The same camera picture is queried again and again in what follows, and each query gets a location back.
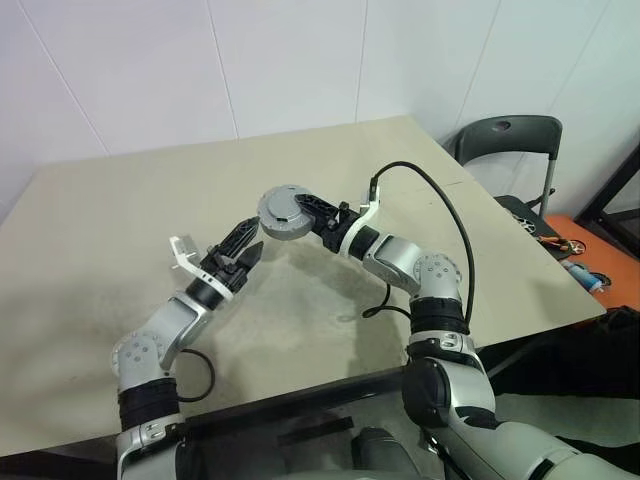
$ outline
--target gray circular joint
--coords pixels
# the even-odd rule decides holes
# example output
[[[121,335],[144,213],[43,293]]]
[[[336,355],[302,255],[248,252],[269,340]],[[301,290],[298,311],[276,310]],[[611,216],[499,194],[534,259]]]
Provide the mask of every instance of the gray circular joint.
[[[282,185],[265,193],[258,203],[260,225],[276,240],[294,240],[311,231],[313,220],[304,214],[295,196],[311,194],[298,185]]]

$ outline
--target black chair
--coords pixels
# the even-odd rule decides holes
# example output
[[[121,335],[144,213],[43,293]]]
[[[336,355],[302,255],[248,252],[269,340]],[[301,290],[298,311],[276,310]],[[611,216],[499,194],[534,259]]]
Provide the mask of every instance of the black chair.
[[[542,115],[507,115],[485,118],[473,122],[453,138],[453,157],[460,165],[469,161],[498,152],[536,152],[549,155],[549,165],[544,181],[542,194],[531,201],[523,202],[512,195],[495,197],[495,200],[517,217],[527,231],[536,236],[557,236],[558,234],[544,221],[549,195],[555,190],[551,188],[553,171],[560,138],[562,123],[557,118]],[[532,208],[540,204],[540,213]],[[557,259],[569,256],[567,252],[549,250]]]

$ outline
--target chair backrest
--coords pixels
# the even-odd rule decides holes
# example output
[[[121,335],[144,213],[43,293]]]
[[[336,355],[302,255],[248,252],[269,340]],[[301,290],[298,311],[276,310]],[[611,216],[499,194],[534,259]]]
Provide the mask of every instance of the chair backrest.
[[[562,123],[543,115],[485,118],[464,127],[454,139],[453,157],[460,165],[497,152],[537,152],[558,157]]]

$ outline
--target beige table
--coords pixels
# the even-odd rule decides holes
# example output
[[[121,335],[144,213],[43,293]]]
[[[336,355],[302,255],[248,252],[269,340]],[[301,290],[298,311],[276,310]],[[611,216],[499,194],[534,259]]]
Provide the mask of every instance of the beige table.
[[[42,168],[0,227],[0,455],[119,429],[113,344],[188,278],[170,269],[168,238],[203,250],[252,216],[263,192],[295,183],[357,202],[383,164],[408,160],[444,187],[476,257],[472,333],[478,345],[603,313],[563,268],[408,117],[169,148]],[[423,181],[381,180],[378,227],[442,251],[466,274],[455,225]],[[461,287],[466,297],[466,278]],[[401,365],[407,321],[360,318],[384,285],[318,239],[268,239],[237,301],[196,343],[217,385],[203,413]],[[406,307],[397,293],[392,303]],[[205,371],[180,358],[179,390]]]

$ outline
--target black cable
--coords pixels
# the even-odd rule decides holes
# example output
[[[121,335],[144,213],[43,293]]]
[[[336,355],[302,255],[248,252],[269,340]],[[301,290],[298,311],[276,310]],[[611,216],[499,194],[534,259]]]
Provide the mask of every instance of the black cable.
[[[392,312],[402,313],[405,317],[411,320],[411,314],[406,310],[400,307],[394,307],[393,305],[387,305],[387,302],[389,301],[390,296],[391,296],[391,285],[387,283],[387,293],[385,294],[384,300],[382,300],[382,303],[375,307],[367,308],[365,311],[362,312],[362,317],[370,318],[376,315],[377,313],[381,312],[382,310],[391,310]]]
[[[429,175],[427,175],[427,173],[424,170],[422,170],[417,165],[414,165],[413,163],[402,162],[402,161],[391,162],[385,165],[384,167],[382,167],[380,170],[378,170],[378,173],[376,173],[373,177],[371,177],[371,182],[369,184],[370,198],[372,195],[375,196],[376,189],[378,187],[378,178],[380,178],[380,175],[382,175],[384,172],[386,172],[390,168],[394,168],[394,167],[409,168],[414,172],[416,172],[418,175],[420,175],[422,179],[426,181],[429,185],[431,185],[431,188],[435,190],[435,192],[438,194],[440,199],[443,201],[443,203],[447,207],[447,210],[449,210],[449,213],[451,214],[453,221],[456,223],[456,226],[458,227],[458,231],[460,232],[460,236],[462,237],[462,243],[464,243],[464,250],[467,254],[467,263],[469,264],[469,293],[467,294],[467,311],[464,316],[466,324],[469,325],[469,323],[471,322],[471,311],[473,309],[473,297],[475,295],[475,288],[476,288],[475,286],[476,269],[473,261],[473,252],[471,251],[471,242],[469,241],[469,237],[467,236],[467,231],[464,229],[464,225],[462,225],[462,221],[460,220],[460,217],[458,216],[456,209],[453,208],[453,204],[451,203],[447,195],[442,191],[442,189],[438,186],[438,184]]]
[[[192,355],[195,355],[196,357],[200,357],[205,361],[205,363],[207,364],[207,368],[209,369],[209,386],[204,391],[204,393],[201,393],[200,395],[196,395],[195,397],[181,397],[180,395],[178,395],[179,402],[182,402],[182,403],[199,402],[200,400],[205,398],[207,395],[209,395],[213,390],[213,386],[216,384],[216,370],[213,368],[213,363],[211,363],[211,360],[209,359],[209,357],[207,357],[204,353],[199,352],[198,350],[193,350],[191,348],[185,348],[182,351],[184,353],[190,353]]]

